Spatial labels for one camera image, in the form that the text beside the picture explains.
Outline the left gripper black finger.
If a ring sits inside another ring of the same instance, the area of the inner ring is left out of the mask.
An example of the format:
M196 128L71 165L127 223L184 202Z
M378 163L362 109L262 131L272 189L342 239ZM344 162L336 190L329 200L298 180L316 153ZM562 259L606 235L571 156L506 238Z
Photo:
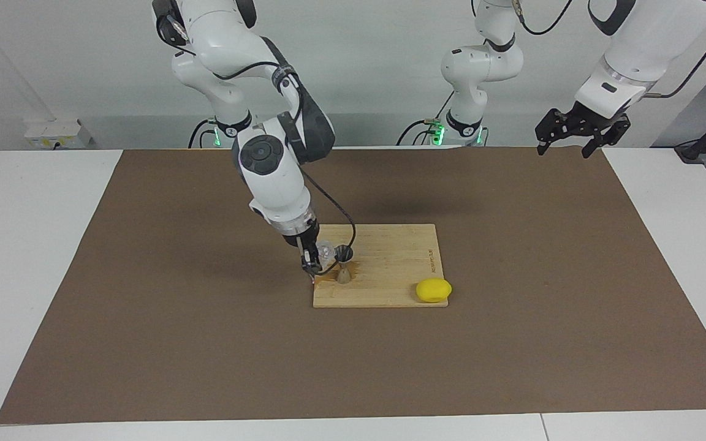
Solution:
M553 108L535 126L535 135L537 137L537 153L539 156L543 156L552 143L565 140L576 134L568 124L567 115Z
M582 157L587 159L601 147L616 145L630 127L631 122L627 115L619 115L612 120L591 123L589 130L591 139L581 149Z

